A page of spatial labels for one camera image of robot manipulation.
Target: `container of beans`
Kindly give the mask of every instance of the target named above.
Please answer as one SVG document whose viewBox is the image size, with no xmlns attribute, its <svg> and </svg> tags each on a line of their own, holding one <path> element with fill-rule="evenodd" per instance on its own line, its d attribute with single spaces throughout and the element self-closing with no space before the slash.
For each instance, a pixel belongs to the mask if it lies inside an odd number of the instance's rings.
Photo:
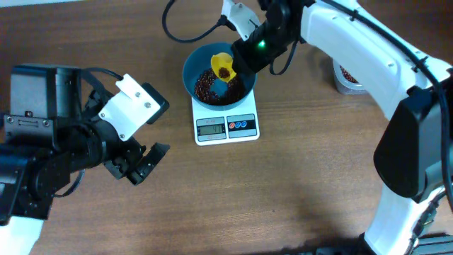
<svg viewBox="0 0 453 255">
<path fill-rule="evenodd" d="M 333 71 L 335 72 L 335 85 L 340 93 L 345 95 L 360 95 L 367 93 L 365 88 L 335 60 L 333 61 Z"/>
<path fill-rule="evenodd" d="M 211 57 L 221 52 L 230 54 L 231 44 L 216 42 L 196 49 L 187 58 L 183 81 L 187 92 L 202 106 L 214 111 L 227 111 L 240 105 L 253 90 L 257 75 L 237 74 L 230 82 L 218 79 L 211 68 Z M 221 71 L 223 77 L 228 74 Z"/>
</svg>

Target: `kitchen scale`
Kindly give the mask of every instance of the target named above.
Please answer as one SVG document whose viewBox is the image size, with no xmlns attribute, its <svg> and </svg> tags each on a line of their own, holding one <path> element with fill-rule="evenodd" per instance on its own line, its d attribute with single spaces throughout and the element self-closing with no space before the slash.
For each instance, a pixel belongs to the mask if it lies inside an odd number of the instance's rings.
<svg viewBox="0 0 453 255">
<path fill-rule="evenodd" d="M 193 129 L 197 145 L 220 145 L 260 137 L 253 90 L 230 110 L 210 110 L 192 98 Z"/>
</svg>

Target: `clear plastic container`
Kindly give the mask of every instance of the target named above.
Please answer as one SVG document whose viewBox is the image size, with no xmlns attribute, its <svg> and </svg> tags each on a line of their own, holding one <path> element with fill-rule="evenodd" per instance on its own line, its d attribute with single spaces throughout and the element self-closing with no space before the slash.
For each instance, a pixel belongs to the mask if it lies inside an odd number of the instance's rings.
<svg viewBox="0 0 453 255">
<path fill-rule="evenodd" d="M 367 94 L 367 91 L 361 84 L 352 83 L 343 76 L 340 65 L 335 60 L 333 61 L 333 72 L 335 72 L 335 85 L 338 92 L 345 95 Z"/>
</svg>

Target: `blue bowl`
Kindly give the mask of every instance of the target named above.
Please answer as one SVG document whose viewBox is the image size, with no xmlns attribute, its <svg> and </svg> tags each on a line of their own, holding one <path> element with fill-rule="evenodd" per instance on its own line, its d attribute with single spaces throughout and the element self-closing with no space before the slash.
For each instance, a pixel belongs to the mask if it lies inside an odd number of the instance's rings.
<svg viewBox="0 0 453 255">
<path fill-rule="evenodd" d="M 192 52 L 192 54 L 190 54 L 189 58 L 187 58 L 187 60 L 185 61 L 183 68 L 183 81 L 187 92 L 189 92 L 189 94 L 202 106 L 214 111 L 230 110 L 244 102 L 246 100 L 246 97 L 250 94 L 250 91 L 253 90 L 257 77 L 257 74 L 248 76 L 244 74 L 238 74 L 242 78 L 243 84 L 246 87 L 246 91 L 243 95 L 243 98 L 235 103 L 231 103 L 226 106 L 213 106 L 200 101 L 197 95 L 195 95 L 195 82 L 204 71 L 211 68 L 211 57 L 213 55 L 219 54 L 220 52 L 225 52 L 233 55 L 233 52 L 231 51 L 231 44 L 226 42 L 216 42 L 199 47 L 194 52 Z M 216 79 L 214 84 L 211 86 L 211 91 L 214 91 L 219 96 L 223 96 L 227 91 L 227 88 L 227 83 L 221 81 L 220 79 Z"/>
</svg>

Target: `wooden table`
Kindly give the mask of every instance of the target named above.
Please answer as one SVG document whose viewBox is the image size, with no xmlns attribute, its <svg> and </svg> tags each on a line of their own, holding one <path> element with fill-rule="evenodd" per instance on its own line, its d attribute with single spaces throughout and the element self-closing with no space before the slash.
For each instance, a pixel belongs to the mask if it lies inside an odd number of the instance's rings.
<svg viewBox="0 0 453 255">
<path fill-rule="evenodd" d="M 128 73 L 171 102 L 136 135 L 148 146 L 172 146 L 149 178 L 133 187 L 102 166 L 88 170 L 73 195 L 54 201 L 32 254 L 243 254 L 336 244 L 364 232 L 382 187 L 372 155 L 387 121 L 376 103 L 339 94 L 331 59 L 301 45 L 284 76 L 258 74 L 258 141 L 198 147 L 181 78 L 185 58 L 203 44 L 238 35 L 220 28 L 194 44 L 173 42 L 161 28 L 165 3 L 0 9 L 0 110 L 9 109 L 11 67 L 24 62 Z M 256 1 L 244 3 L 263 17 Z M 453 63 L 451 4 L 362 4 L 409 42 Z M 200 34 L 217 21 L 221 5 L 179 1 L 168 25 L 180 37 Z M 100 78 L 117 92 L 111 78 Z M 84 98 L 88 92 L 85 86 Z M 452 223 L 444 201 L 433 229 L 452 232 Z"/>
</svg>

